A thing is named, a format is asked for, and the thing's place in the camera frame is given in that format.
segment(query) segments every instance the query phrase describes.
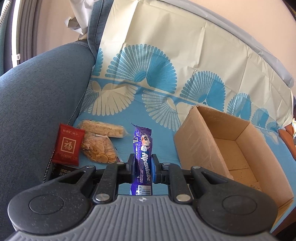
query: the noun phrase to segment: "cardboard box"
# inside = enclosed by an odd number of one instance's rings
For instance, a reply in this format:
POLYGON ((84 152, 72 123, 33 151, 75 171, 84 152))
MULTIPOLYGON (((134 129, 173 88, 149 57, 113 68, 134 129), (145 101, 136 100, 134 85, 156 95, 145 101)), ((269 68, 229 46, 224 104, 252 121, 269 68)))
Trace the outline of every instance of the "cardboard box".
POLYGON ((249 122, 194 106, 174 136, 181 167, 201 166, 268 194, 278 206, 276 222, 294 194, 264 137, 249 122))

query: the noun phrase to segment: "metal screw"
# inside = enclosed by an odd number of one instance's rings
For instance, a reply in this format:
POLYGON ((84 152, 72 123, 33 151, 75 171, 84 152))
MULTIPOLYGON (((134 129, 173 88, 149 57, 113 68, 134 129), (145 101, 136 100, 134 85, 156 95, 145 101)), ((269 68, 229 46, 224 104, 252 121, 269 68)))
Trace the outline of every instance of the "metal screw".
POLYGON ((96 200, 97 201, 107 201, 109 200, 110 196, 106 193, 99 193, 96 195, 96 200))
POLYGON ((191 197, 189 195, 187 195, 187 194, 179 194, 177 196, 177 200, 179 202, 188 202, 190 199, 191 199, 191 197))

